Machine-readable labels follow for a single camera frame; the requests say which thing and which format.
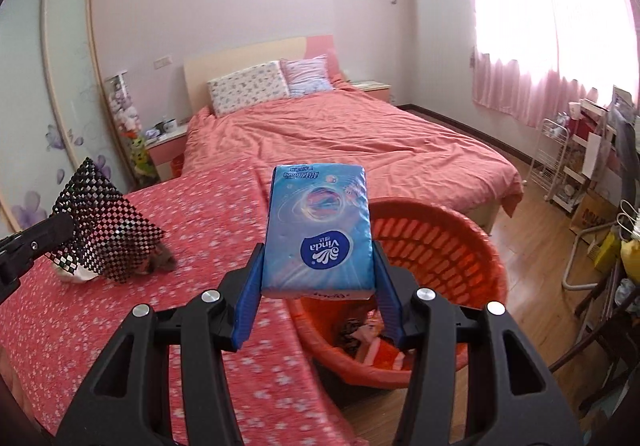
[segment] vinda tissue package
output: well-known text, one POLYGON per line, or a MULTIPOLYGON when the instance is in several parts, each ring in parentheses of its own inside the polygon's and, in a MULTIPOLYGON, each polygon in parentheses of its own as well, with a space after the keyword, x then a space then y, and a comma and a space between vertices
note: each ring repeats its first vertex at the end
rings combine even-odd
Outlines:
POLYGON ((263 296, 368 299, 374 290, 364 168, 277 166, 271 181, 263 296))

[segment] checkered mesh object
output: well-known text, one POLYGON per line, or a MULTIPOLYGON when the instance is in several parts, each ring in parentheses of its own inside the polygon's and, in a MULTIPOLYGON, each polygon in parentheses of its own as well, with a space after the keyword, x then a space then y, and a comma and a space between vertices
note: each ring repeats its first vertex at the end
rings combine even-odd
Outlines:
POLYGON ((53 213, 70 213, 76 228, 47 256, 75 273, 78 266, 124 282, 160 243, 164 231, 143 217, 87 158, 66 184, 53 213))

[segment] white metal rack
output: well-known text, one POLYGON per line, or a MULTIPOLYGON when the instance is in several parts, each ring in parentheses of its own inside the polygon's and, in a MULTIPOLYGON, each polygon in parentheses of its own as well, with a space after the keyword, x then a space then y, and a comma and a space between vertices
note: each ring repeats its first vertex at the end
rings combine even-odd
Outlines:
POLYGON ((553 196, 554 185, 562 172, 569 131, 551 119, 543 119, 538 131, 538 143, 526 182, 539 184, 546 191, 545 200, 548 201, 553 196))

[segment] nightstand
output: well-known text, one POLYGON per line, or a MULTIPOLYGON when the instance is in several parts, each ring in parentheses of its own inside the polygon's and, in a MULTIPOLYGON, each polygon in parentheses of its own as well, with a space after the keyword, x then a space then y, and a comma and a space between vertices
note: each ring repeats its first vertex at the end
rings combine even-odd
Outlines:
POLYGON ((188 124, 179 126, 173 132, 158 137, 146 146, 162 182, 173 179, 175 176, 171 164, 173 160, 184 155, 184 150, 187 148, 188 129, 188 124))
POLYGON ((389 103, 391 100, 391 85, 385 85, 377 81, 360 81, 352 83, 358 90, 371 96, 375 100, 384 101, 389 103))

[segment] pink pillow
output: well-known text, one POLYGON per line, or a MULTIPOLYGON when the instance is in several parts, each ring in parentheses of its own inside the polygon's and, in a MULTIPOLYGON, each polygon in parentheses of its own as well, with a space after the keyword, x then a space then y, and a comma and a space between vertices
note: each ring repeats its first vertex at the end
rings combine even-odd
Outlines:
POLYGON ((309 60, 280 60, 280 67, 292 98, 334 90, 329 81, 326 55, 309 60))

